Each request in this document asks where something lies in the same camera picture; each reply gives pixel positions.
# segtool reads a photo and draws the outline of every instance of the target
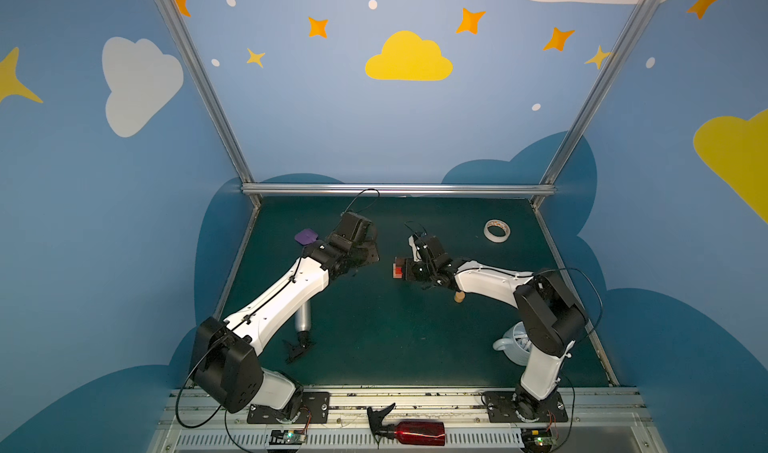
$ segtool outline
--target dark green mat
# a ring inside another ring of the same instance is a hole
[[[360,198],[354,210],[372,198]],[[266,198],[230,297],[229,315],[290,268],[301,247],[293,236],[304,228],[325,237],[350,198]],[[296,341],[293,319],[274,335],[262,366],[302,384],[515,386],[523,368],[492,343],[519,321],[517,310],[482,295],[463,303],[453,292],[392,278],[395,256],[410,254],[405,220],[438,235],[452,256],[468,256],[505,269],[554,268],[554,260],[526,200],[381,198],[362,213],[379,229],[381,260],[345,275],[312,298],[312,340],[301,359],[286,364],[283,340]],[[490,219],[512,228],[505,243],[492,243],[482,228]],[[590,342],[577,346],[564,372],[576,386],[607,386]]]

